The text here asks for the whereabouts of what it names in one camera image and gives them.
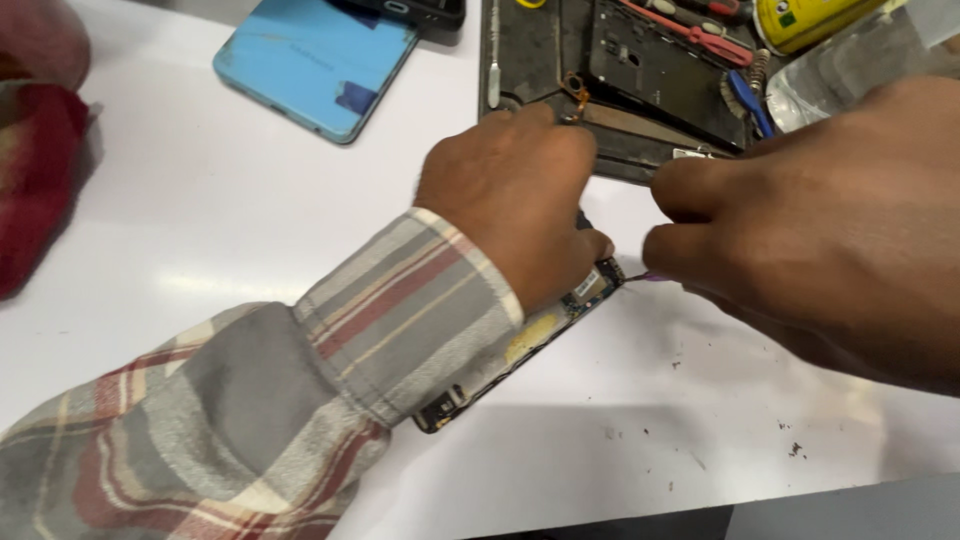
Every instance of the person's right hand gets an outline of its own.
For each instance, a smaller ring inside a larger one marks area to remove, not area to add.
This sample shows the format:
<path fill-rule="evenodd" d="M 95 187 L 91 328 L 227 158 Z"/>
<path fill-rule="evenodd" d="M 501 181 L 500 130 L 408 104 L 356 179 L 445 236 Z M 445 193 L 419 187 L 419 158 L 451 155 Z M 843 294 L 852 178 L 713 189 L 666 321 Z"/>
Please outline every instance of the person's right hand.
<path fill-rule="evenodd" d="M 667 163 L 643 259 L 814 364 L 960 395 L 960 82 Z"/>

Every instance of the yellow adhesive residue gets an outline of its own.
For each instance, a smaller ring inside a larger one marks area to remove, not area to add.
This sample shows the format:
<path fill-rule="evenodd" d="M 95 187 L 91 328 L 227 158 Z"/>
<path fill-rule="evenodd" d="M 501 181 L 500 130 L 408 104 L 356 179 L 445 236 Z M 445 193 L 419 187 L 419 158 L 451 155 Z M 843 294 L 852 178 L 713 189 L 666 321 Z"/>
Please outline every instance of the yellow adhesive residue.
<path fill-rule="evenodd" d="M 550 332 L 553 331 L 553 327 L 556 325 L 557 315 L 547 313 L 538 319 L 537 322 L 528 326 L 526 330 L 517 334 L 516 337 L 510 341 L 507 352 L 503 354 L 503 358 L 507 360 L 507 364 L 516 362 L 521 359 L 523 355 L 526 355 L 528 351 L 539 345 L 541 341 L 550 335 Z"/>

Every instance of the white work surface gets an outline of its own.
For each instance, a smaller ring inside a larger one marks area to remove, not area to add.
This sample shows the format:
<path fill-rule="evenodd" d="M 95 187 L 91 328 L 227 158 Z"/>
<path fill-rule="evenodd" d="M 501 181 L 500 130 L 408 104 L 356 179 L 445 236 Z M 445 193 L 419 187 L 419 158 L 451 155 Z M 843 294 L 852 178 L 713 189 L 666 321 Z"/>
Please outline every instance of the white work surface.
<path fill-rule="evenodd" d="M 78 2 L 101 158 L 0 304 L 0 427 L 222 309 L 294 302 L 403 212 L 430 147 L 476 119 L 468 5 L 459 45 L 421 43 L 338 147 L 218 82 L 231 28 Z M 594 178 L 583 207 L 639 270 L 665 221 L 649 191 Z M 674 283 L 630 284 L 440 433 L 401 425 L 332 538 L 449 539 L 955 472 L 958 418 L 958 401 L 807 366 Z"/>

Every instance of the blue smartphone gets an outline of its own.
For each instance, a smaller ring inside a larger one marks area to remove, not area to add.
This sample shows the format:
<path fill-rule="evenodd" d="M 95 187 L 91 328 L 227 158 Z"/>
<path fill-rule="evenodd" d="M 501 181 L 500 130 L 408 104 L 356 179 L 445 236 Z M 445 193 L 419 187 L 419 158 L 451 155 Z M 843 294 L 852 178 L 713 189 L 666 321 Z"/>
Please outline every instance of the blue smartphone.
<path fill-rule="evenodd" d="M 228 85 L 352 142 L 417 45 L 409 24 L 336 0 L 263 0 L 213 59 Z"/>

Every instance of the striped fabric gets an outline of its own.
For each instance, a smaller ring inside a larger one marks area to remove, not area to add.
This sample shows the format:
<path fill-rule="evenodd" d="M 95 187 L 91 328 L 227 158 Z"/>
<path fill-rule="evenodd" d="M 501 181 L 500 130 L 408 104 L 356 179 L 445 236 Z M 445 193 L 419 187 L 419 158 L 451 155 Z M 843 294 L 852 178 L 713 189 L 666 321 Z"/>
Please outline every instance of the striped fabric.
<path fill-rule="evenodd" d="M 324 538 L 390 428 L 523 314 L 411 209 L 290 308 L 221 313 L 0 438 L 0 538 Z"/>

